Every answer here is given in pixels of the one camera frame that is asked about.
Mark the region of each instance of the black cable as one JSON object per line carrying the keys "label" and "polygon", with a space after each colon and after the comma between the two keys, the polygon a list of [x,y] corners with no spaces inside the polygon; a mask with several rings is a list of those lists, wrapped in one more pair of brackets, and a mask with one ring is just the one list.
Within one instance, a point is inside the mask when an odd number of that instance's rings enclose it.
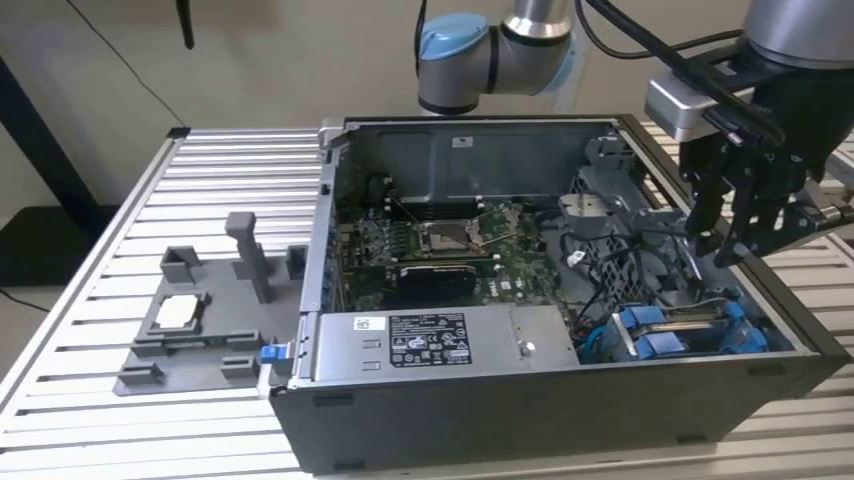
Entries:
{"label": "black cable", "polygon": [[174,118],[177,123],[181,125],[181,127],[185,127],[186,124],[181,120],[181,117],[177,116],[177,114],[174,113],[174,110],[172,110],[172,108],[165,103],[162,98],[160,98],[160,96],[154,93],[154,91],[150,89],[150,87],[145,84],[145,82],[142,81],[142,78],[138,76],[138,73],[136,73],[136,70],[133,69],[133,67],[130,66],[128,61],[125,60],[124,56],[118,53],[118,50],[116,50],[116,47],[112,46],[112,43],[109,43],[109,40],[106,40],[106,37],[104,37],[101,32],[97,30],[97,28],[94,28],[94,25],[92,25],[92,22],[89,21],[86,16],[82,14],[82,12],[77,8],[77,6],[72,2],[72,0],[65,0],[65,3],[73,9],[73,11],[77,12],[77,16],[85,22],[85,24],[88,25],[88,27],[92,30],[92,32],[94,32],[94,35],[98,36],[98,38],[102,40],[102,42],[106,45],[106,47],[109,47],[109,49],[112,50],[112,53],[114,53],[116,57],[118,57],[118,60],[121,60],[121,63],[124,63],[124,66],[128,67],[128,70],[130,71],[130,75],[133,75],[133,78],[136,78],[136,81],[138,82],[138,84],[142,86],[142,88],[145,90],[148,90],[148,93],[150,93],[150,96],[154,97],[157,102],[160,102],[160,105],[162,105],[162,108],[165,108],[169,111],[169,113],[172,114],[172,117]]}
{"label": "black cable", "polygon": [[417,77],[421,68],[421,33],[424,32],[424,19],[427,18],[427,0],[421,0],[417,9],[417,20],[415,20],[415,76]]}
{"label": "black cable", "polygon": [[[599,50],[601,50],[601,52],[608,57],[617,58],[620,60],[641,60],[644,58],[652,58],[655,56],[648,50],[640,52],[620,52],[617,50],[613,50],[604,44],[589,26],[589,22],[587,21],[587,14],[584,13],[584,8],[581,5],[581,0],[575,0],[575,12],[577,14],[577,21],[581,24],[581,28],[584,29],[584,32],[587,32],[587,36],[589,37],[589,42],[596,46]],[[731,40],[740,37],[743,33],[743,30],[727,30],[725,32],[705,35],[704,37],[695,38],[693,40],[676,43],[675,45],[671,45],[669,48],[679,52],[689,48],[708,45],[709,43],[720,42],[723,40]]]}
{"label": "black cable", "polygon": [[9,294],[9,292],[6,292],[2,288],[0,288],[0,295],[2,295],[5,298],[8,298],[9,300],[12,300],[14,303],[17,303],[17,304],[20,304],[20,305],[24,305],[25,307],[34,308],[34,309],[36,309],[36,310],[38,310],[40,312],[44,312],[44,313],[49,313],[49,312],[50,312],[50,310],[48,310],[46,308],[40,307],[38,305],[36,305],[36,304],[33,304],[33,303],[25,302],[24,300],[20,300],[20,299],[14,298],[14,297]]}
{"label": "black cable", "polygon": [[691,64],[608,0],[587,0],[587,3],[617,29],[647,48],[652,55],[655,55],[672,70],[688,88],[707,95],[717,102],[717,109],[727,114],[727,120],[731,120],[747,133],[756,135],[769,142],[772,146],[779,147],[784,143],[786,134],[768,116],[741,102],[741,100],[712,80],[700,67]]}

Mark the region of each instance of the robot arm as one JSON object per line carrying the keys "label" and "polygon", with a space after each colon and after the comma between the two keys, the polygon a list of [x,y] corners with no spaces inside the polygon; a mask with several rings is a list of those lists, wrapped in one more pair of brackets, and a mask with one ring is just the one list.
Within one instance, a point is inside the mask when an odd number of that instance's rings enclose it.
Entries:
{"label": "robot arm", "polygon": [[[517,0],[499,27],[456,14],[424,25],[419,101],[437,114],[471,111],[484,93],[536,94],[563,83],[571,68],[567,0]],[[587,0],[648,49],[669,72],[649,83],[645,111],[680,143],[680,174],[693,208],[685,224],[696,253],[715,263],[764,256],[854,223],[846,202],[816,184],[824,163],[854,125],[854,2],[753,0],[735,45],[683,58],[607,0]],[[701,43],[729,38],[727,33]],[[723,196],[735,191],[725,238],[711,230]]]}
{"label": "robot arm", "polygon": [[[681,72],[649,82],[645,112],[681,142],[679,169],[695,200],[687,233],[699,255],[717,249],[720,266],[854,222],[848,204],[818,188],[827,158],[854,126],[852,21],[854,2],[846,0],[753,0],[737,43],[687,60],[749,102],[780,138],[739,125],[708,95],[687,87]],[[729,231],[715,239],[708,232],[732,190]]]}

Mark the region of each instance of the warning label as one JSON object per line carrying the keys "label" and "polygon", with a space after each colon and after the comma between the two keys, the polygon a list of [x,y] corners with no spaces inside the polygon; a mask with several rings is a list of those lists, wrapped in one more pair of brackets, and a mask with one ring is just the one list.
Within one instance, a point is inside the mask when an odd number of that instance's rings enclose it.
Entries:
{"label": "warning label", "polygon": [[468,365],[468,330],[461,313],[388,317],[391,364],[395,367]]}

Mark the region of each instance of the white wall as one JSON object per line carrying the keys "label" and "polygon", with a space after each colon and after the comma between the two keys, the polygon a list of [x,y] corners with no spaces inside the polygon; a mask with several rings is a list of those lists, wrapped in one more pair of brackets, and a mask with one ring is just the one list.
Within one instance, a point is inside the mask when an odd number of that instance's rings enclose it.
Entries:
{"label": "white wall", "polygon": [[[172,0],[74,3],[190,126],[297,127],[322,117],[419,112],[411,51],[417,0],[193,1],[192,51],[182,48]],[[428,12],[468,10],[496,22],[509,3],[429,0]],[[735,28],[747,5],[617,3],[671,41]],[[635,48],[591,17],[615,47]],[[62,0],[0,2],[0,54],[96,196],[118,202],[174,120]],[[591,52],[573,110],[640,112],[655,70],[653,61],[616,62]],[[553,99],[492,96],[480,105],[480,113],[548,113]],[[0,192],[0,216],[50,201],[1,131]]]}

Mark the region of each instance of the aluminum extrusion table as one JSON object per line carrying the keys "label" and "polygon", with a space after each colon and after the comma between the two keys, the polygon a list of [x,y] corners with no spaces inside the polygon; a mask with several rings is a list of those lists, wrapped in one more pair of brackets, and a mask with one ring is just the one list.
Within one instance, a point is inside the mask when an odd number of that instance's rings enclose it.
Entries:
{"label": "aluminum extrusion table", "polygon": [[[676,145],[651,126],[672,155]],[[0,479],[308,478],[254,389],[117,397],[116,372],[169,245],[236,258],[222,233],[254,211],[264,250],[305,243],[317,129],[192,130],[157,152],[0,386]],[[838,153],[854,169],[848,142]],[[838,182],[830,180],[830,186]],[[767,263],[854,354],[854,252],[834,235]],[[716,446],[383,472],[369,478],[854,478],[854,364],[803,399],[763,407]]]}

